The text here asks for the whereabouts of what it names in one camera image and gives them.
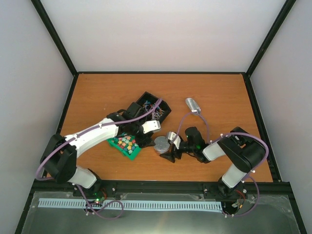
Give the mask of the metal jar lid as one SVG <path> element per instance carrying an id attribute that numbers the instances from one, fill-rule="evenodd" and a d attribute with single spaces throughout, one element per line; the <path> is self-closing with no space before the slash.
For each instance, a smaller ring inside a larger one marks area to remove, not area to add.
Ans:
<path id="1" fill-rule="evenodd" d="M 158 136 L 154 140 L 154 149 L 159 151 L 169 150 L 170 144 L 165 136 Z"/>

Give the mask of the green plastic bin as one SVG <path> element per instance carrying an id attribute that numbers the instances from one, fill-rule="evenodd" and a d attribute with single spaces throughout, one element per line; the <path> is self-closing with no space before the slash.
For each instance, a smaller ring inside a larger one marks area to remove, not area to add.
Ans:
<path id="1" fill-rule="evenodd" d="M 130 160 L 134 160 L 141 151 L 141 148 L 137 144 L 135 137 L 127 133 L 110 138 L 107 140 L 107 142 L 111 147 L 116 148 Z"/>

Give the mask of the metal scoop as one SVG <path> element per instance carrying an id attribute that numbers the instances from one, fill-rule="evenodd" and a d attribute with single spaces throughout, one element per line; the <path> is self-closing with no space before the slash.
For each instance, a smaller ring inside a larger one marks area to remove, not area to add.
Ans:
<path id="1" fill-rule="evenodd" d="M 201 114 L 201 108 L 193 98 L 188 97 L 185 102 L 193 115 L 199 116 Z"/>

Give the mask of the clear plastic jar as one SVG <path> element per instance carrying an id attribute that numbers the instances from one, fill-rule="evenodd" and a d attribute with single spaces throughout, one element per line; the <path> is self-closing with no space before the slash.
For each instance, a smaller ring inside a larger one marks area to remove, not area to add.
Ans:
<path id="1" fill-rule="evenodd" d="M 164 150 L 164 151 L 159 151 L 159 150 L 156 150 L 155 149 L 155 152 L 157 153 L 157 154 L 165 154 L 165 153 L 167 153 L 169 150 Z"/>

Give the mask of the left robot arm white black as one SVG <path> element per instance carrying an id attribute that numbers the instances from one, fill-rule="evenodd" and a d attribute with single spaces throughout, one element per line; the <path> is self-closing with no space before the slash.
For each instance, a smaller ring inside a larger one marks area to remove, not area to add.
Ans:
<path id="1" fill-rule="evenodd" d="M 97 196 L 101 192 L 99 177 L 92 170 L 78 166 L 77 158 L 108 139 L 122 137 L 122 134 L 133 137 L 141 149 L 154 146 L 151 136 L 161 128 L 154 117 L 160 102 L 158 100 L 149 111 L 133 102 L 127 110 L 111 113 L 80 132 L 67 136 L 54 134 L 40 159 L 36 179 L 44 181 L 40 172 L 45 170 L 56 183 L 69 182 L 83 187 L 90 196 Z"/>

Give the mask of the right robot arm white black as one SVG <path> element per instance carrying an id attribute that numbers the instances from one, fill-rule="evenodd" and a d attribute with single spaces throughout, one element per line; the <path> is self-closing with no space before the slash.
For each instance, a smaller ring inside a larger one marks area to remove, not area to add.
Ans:
<path id="1" fill-rule="evenodd" d="M 200 163 L 210 163 L 221 156 L 227 156 L 232 162 L 227 172 L 218 180 L 218 192 L 224 197 L 231 197 L 237 185 L 268 157 L 269 149 L 261 139 L 250 135 L 240 127 L 235 127 L 228 134 L 209 143 L 205 142 L 196 127 L 185 130 L 184 141 L 175 132 L 165 137 L 168 150 L 160 156 L 174 163 L 182 154 L 196 158 Z"/>

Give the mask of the black frame rail front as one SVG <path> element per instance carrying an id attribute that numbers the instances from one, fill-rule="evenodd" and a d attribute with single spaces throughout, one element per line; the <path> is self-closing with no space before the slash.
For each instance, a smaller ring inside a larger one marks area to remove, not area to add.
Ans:
<path id="1" fill-rule="evenodd" d="M 176 181 L 127 181 L 127 180 L 100 180 L 90 189 L 82 190 L 87 197 L 95 197 L 102 191 L 108 197 L 117 198 L 121 194 L 203 194 L 204 197 L 215 197 L 220 195 L 217 182 L 176 182 Z M 76 185 L 71 183 L 57 184 L 50 181 L 34 181 L 32 192 L 73 192 L 75 196 L 80 196 Z"/>

